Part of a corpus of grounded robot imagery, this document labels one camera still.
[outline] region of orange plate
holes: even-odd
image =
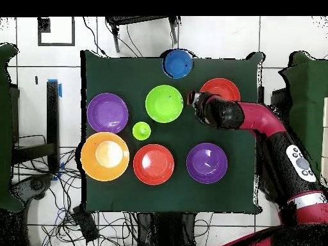
[[[99,132],[86,139],[81,150],[83,170],[98,181],[111,181],[122,175],[129,164],[129,149],[121,137]]]
[[[201,88],[201,92],[217,94],[224,100],[240,101],[240,93],[234,83],[226,78],[213,78]]]
[[[137,178],[148,185],[164,183],[172,175],[173,169],[172,154],[158,144],[143,146],[133,160],[133,170]]]

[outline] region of purple plate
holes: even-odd
[[[99,94],[86,111],[88,122],[97,132],[118,133],[126,126],[129,112],[125,102],[115,94]]]
[[[228,162],[224,151],[212,143],[196,145],[187,156],[187,170],[192,178],[211,184],[223,178]]]

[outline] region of power strip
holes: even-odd
[[[81,210],[80,206],[73,208],[72,217],[77,226],[80,226],[83,237],[86,242],[91,242],[98,239],[99,231],[95,224],[94,218],[91,213],[87,213],[84,210]]]

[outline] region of dark green tablecloth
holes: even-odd
[[[193,109],[187,107],[185,100],[190,90],[199,90],[207,80],[227,78],[239,88],[243,101],[256,102],[261,53],[255,53],[247,60],[193,59],[193,70],[178,80],[164,74],[160,58],[101,58],[89,51],[84,53],[86,106],[103,92],[123,98],[129,109],[129,120],[118,135],[127,143],[130,152],[128,168],[118,179],[100,182],[87,176],[87,211],[260,211],[253,204],[254,136],[248,131],[214,130],[203,126],[195,119]],[[152,122],[145,110],[148,92],[163,84],[177,88],[184,98],[182,114],[168,124]],[[151,126],[152,133],[147,140],[133,138],[132,127],[139,121]],[[87,136],[95,133],[89,124],[82,124],[85,125]],[[217,144],[227,155],[227,173],[214,184],[196,182],[186,169],[189,151],[202,142]],[[158,186],[143,184],[133,172],[133,158],[139,148],[147,144],[161,144],[174,157],[171,178]]]
[[[291,54],[288,68],[280,71],[293,101],[290,126],[308,152],[311,168],[320,176],[324,99],[328,97],[328,61],[303,51]]]
[[[18,49],[11,44],[0,44],[0,208],[20,211],[23,204],[9,189],[12,179],[12,108],[10,104],[10,77],[7,65]]]

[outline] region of blue bowl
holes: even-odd
[[[172,50],[163,60],[164,73],[173,79],[183,78],[192,69],[192,58],[184,50]]]

